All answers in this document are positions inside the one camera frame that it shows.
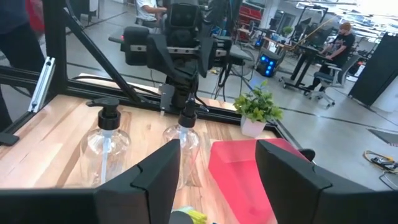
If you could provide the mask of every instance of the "pump dispenser bottle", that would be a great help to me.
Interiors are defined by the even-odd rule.
[[[88,132],[80,145],[82,184],[97,187],[125,171],[123,162],[131,140],[118,129],[121,119],[118,99],[97,99],[87,102],[87,106],[103,107],[98,113],[99,128]]]
[[[163,133],[165,142],[179,139],[181,144],[180,175],[177,190],[187,184],[200,149],[199,135],[192,129],[197,120],[195,104],[194,96],[190,95],[184,110],[180,114],[178,124],[167,128]]]

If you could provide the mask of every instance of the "green leaves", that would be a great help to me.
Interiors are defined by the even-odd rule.
[[[249,118],[252,122],[265,123],[272,119],[282,119],[282,110],[272,100],[272,93],[265,90],[267,81],[256,86],[252,92],[240,95],[235,99],[236,112]]]
[[[284,27],[282,29],[282,33],[284,35],[284,37],[287,37],[289,34],[291,34],[293,32],[293,28],[292,27]]]

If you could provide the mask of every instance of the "computer monitor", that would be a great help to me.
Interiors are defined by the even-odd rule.
[[[299,25],[308,26],[308,25],[310,25],[311,20],[312,20],[311,17],[309,17],[308,19],[304,19],[304,20],[300,21]]]
[[[329,29],[318,29],[313,34],[311,34],[307,40],[310,44],[317,46],[317,47],[324,47],[324,44],[331,34],[333,28]]]

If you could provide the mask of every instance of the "wooden table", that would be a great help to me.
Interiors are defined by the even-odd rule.
[[[266,41],[272,42],[272,43],[276,44],[278,47],[281,47],[281,48],[284,48],[284,49],[291,49],[291,48],[292,48],[291,45],[282,44],[282,43],[280,43],[280,42],[278,42],[278,41],[276,41],[276,40],[272,40],[272,39],[269,38],[269,37],[265,37],[265,36],[264,36],[263,39],[266,40]]]
[[[113,83],[85,80],[114,86]],[[204,99],[211,106],[231,109],[229,103]],[[16,135],[21,140],[12,147],[0,147],[0,188],[73,188],[80,186],[80,141],[97,126],[100,108],[89,108],[86,99],[58,95],[26,123]],[[158,149],[163,131],[177,124],[176,116],[161,116],[159,112],[119,107],[121,129],[130,134],[132,148],[123,161],[132,167]],[[239,126],[198,120],[195,130],[201,137],[201,150],[193,175],[195,186],[185,187],[175,198],[175,208],[193,206],[208,215],[209,223],[238,223],[220,192],[207,166],[214,141],[249,139]],[[259,138],[275,138],[264,131]]]

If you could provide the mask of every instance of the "red plastic sheet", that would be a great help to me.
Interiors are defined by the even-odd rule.
[[[265,139],[306,159],[284,139]],[[211,147],[209,170],[240,224],[264,224],[274,217],[257,169],[257,140],[221,141]]]

